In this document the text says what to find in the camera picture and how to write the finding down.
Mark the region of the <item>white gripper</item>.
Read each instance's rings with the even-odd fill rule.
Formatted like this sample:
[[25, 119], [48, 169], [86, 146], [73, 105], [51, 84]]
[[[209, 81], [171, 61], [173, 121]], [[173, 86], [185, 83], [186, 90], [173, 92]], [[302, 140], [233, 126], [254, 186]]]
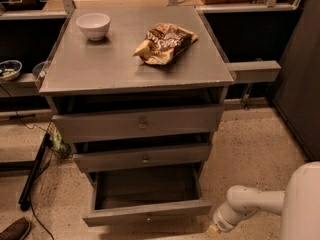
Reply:
[[219, 236], [220, 232], [232, 231], [243, 219], [243, 213], [231, 207], [228, 202], [220, 205], [213, 215], [213, 223], [206, 231], [209, 236]]

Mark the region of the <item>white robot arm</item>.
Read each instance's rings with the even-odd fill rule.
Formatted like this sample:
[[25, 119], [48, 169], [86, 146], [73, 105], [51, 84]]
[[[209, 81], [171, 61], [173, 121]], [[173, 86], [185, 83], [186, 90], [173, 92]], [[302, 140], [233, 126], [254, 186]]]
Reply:
[[217, 239], [259, 211], [281, 217], [279, 240], [320, 240], [320, 162], [296, 169], [285, 191], [230, 187], [206, 233]]

